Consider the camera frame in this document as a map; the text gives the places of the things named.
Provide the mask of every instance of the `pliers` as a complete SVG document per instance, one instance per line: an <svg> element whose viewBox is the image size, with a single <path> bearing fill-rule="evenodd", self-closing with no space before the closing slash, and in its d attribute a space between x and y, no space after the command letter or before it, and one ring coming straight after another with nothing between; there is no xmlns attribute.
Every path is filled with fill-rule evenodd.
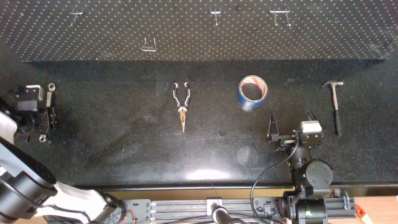
<svg viewBox="0 0 398 224"><path fill-rule="evenodd" d="M185 113L188 111L188 105L191 102L191 89L189 88L189 85L187 82L184 83L185 88L187 89L187 97L184 101L184 105L181 105L178 98L177 98L177 89L178 89L178 84L174 83L173 85L173 100L175 105L178 108L178 112L180 112L180 120L181 120L181 127L182 127L182 132L185 132Z"/></svg>

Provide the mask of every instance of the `roll of tape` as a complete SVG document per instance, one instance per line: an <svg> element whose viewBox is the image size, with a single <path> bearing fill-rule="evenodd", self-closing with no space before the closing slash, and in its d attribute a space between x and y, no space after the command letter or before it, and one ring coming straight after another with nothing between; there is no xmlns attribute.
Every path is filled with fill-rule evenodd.
<svg viewBox="0 0 398 224"><path fill-rule="evenodd" d="M260 88L262 95L259 100L249 99L243 94L242 86L248 83L255 84L256 86L258 86L258 88ZM239 93L238 93L239 102L242 104L243 109L246 111L252 110L253 108L256 108L259 105L261 105L261 103L266 98L267 94L268 94L268 86L266 82L258 76L255 75L246 76L242 79L241 83L239 84Z"/></svg>

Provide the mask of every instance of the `claw hammer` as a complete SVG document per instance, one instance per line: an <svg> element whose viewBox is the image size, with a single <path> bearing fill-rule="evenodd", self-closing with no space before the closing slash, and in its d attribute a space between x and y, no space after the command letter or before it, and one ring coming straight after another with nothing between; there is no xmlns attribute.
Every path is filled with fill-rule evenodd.
<svg viewBox="0 0 398 224"><path fill-rule="evenodd" d="M343 85L343 82L338 82L336 80L331 80L323 84L322 87L325 85L330 85L331 90L333 92L333 105L335 106L335 127L336 127L336 135L339 136L341 134L341 121L340 117L338 115L338 104L337 104L337 96L336 96L336 86L337 85Z"/></svg>

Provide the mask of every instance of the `black table surface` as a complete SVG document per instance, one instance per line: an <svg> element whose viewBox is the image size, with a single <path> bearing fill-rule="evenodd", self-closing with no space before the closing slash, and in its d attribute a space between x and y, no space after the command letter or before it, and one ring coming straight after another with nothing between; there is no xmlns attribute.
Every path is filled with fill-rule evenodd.
<svg viewBox="0 0 398 224"><path fill-rule="evenodd" d="M24 65L25 73L3 72L0 87L56 85L57 134L46 143L33 134L29 144L16 145L69 185L250 186L286 156L266 141L270 112L288 134L307 119L307 108L326 129L312 155L333 167L333 185L397 185L397 61L40 62ZM269 88L251 112L237 97L246 75L262 77ZM344 81L337 87L339 137L330 87L320 88L332 79ZM192 89L185 133L172 101L174 82ZM260 185L289 186L287 164Z"/></svg>

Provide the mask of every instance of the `black pegboard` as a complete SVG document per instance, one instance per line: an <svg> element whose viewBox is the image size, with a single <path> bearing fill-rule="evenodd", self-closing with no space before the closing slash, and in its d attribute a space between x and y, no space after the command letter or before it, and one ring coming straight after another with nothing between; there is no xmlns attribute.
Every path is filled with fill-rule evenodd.
<svg viewBox="0 0 398 224"><path fill-rule="evenodd" d="M23 61L388 58L394 0L1 1L0 39ZM221 10L219 24L211 10ZM289 9L274 15L270 9ZM83 11L73 22L73 11ZM144 38L157 50L144 52Z"/></svg>

